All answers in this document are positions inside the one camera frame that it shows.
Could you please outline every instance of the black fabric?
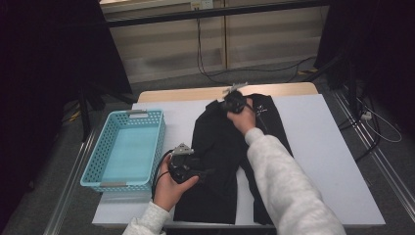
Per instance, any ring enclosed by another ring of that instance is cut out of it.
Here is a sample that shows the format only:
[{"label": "black fabric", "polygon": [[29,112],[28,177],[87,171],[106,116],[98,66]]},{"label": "black fabric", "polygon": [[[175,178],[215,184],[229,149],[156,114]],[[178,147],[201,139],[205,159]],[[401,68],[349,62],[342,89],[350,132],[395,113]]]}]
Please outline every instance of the black fabric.
[{"label": "black fabric", "polygon": [[[280,138],[290,150],[282,122],[272,98],[251,95],[254,109],[261,109],[257,127],[264,133]],[[220,104],[214,101],[207,105],[199,116],[193,132],[192,149],[202,158],[205,168],[214,168],[205,184],[195,185],[185,192],[176,205],[174,220],[210,223],[235,223],[237,206],[236,171],[240,166],[247,176],[250,191],[254,196],[254,221],[272,224],[259,195],[254,171],[247,158],[248,145],[244,136],[235,128]]]}]

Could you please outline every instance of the blue plastic basket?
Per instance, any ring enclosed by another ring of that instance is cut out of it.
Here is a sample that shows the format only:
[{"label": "blue plastic basket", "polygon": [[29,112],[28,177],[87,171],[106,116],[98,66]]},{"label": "blue plastic basket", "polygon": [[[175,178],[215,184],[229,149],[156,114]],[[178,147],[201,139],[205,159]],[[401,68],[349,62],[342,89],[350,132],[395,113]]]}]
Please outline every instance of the blue plastic basket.
[{"label": "blue plastic basket", "polygon": [[162,110],[110,113],[80,184],[97,192],[151,190],[164,130]]}]

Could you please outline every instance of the table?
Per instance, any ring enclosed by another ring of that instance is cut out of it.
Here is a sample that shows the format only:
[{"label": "table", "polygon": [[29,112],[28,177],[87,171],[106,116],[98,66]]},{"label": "table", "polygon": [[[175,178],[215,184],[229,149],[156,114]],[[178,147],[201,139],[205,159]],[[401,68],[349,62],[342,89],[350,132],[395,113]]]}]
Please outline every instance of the table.
[{"label": "table", "polygon": [[[133,109],[157,107],[165,110],[165,150],[177,145],[177,139],[190,144],[193,127],[189,123],[194,122],[211,100],[222,98],[225,88],[147,91],[140,95]],[[385,224],[324,99],[312,83],[252,85],[242,88],[241,92],[273,97],[296,161],[320,189],[324,201],[344,226]],[[183,107],[190,108],[186,116],[180,115]],[[186,128],[180,125],[181,122],[187,124]],[[244,177],[238,170],[240,190],[235,225],[258,226],[253,222],[250,207],[253,198]],[[106,227],[125,226],[131,216],[140,216],[148,202],[148,193],[104,193],[92,223]],[[228,224],[175,221],[166,224],[166,227],[187,228],[212,226],[229,227]]]}]

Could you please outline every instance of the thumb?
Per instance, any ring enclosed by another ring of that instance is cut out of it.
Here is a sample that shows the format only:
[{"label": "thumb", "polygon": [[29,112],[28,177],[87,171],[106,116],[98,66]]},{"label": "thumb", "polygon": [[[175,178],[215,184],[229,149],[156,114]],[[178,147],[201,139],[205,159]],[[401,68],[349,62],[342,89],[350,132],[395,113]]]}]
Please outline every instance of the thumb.
[{"label": "thumb", "polygon": [[182,190],[182,192],[185,192],[191,187],[193,187],[193,185],[195,185],[198,181],[199,181],[199,176],[195,175],[191,177],[190,179],[184,181],[183,183],[179,184],[180,190]]}]

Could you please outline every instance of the person's left hand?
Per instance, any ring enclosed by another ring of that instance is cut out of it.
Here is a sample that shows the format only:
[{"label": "person's left hand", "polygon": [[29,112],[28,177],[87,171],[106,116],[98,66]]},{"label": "person's left hand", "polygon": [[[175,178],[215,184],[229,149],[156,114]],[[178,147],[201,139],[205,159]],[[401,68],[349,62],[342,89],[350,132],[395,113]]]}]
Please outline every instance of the person's left hand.
[{"label": "person's left hand", "polygon": [[170,157],[166,157],[161,163],[161,176],[159,176],[160,179],[156,186],[156,195],[154,198],[154,204],[163,208],[167,212],[170,212],[170,210],[179,202],[182,194],[195,185],[199,180],[199,176],[193,176],[181,184],[176,183],[168,172],[169,162]]}]

